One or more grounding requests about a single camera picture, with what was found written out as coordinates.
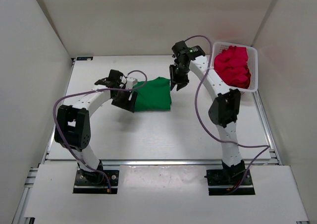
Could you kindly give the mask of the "green t shirt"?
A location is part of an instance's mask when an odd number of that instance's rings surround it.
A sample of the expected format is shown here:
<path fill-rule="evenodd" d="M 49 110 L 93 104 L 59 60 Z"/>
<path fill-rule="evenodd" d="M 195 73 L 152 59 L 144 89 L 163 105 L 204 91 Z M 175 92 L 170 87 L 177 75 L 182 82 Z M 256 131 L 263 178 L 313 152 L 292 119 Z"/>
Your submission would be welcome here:
<path fill-rule="evenodd" d="M 157 77 L 149 80 L 143 86 L 144 81 L 137 83 L 138 93 L 135 102 L 135 112 L 165 112 L 171 109 L 170 80 Z"/>

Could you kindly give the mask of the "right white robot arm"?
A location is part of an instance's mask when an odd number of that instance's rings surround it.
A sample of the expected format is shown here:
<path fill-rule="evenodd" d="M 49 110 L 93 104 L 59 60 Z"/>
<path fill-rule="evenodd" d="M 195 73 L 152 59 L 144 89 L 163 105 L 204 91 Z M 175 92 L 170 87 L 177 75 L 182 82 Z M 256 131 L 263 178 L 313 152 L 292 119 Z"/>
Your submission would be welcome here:
<path fill-rule="evenodd" d="M 169 67 L 170 87 L 180 90 L 189 83 L 188 73 L 193 72 L 211 99 L 208 110 L 211 122 L 217 127 L 222 148 L 222 173 L 213 175 L 216 181 L 234 184 L 242 179 L 245 163 L 240 154 L 236 135 L 236 121 L 240 108 L 241 93 L 231 89 L 213 70 L 200 46 L 188 47 L 180 41 L 172 47 L 174 63 Z"/>

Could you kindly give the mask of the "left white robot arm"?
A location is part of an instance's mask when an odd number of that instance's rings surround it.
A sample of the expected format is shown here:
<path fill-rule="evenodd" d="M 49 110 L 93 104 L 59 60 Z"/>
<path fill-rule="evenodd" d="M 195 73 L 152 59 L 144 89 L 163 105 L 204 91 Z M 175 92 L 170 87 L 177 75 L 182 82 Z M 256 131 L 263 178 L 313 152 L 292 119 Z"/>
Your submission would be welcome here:
<path fill-rule="evenodd" d="M 75 104 L 60 105 L 56 102 L 53 107 L 55 142 L 70 152 L 82 176 L 93 185 L 109 182 L 109 177 L 90 146 L 90 118 L 107 101 L 134 112 L 137 83 L 136 78 L 112 69 L 108 77 L 97 80 L 90 91 L 78 93 L 80 99 Z"/>

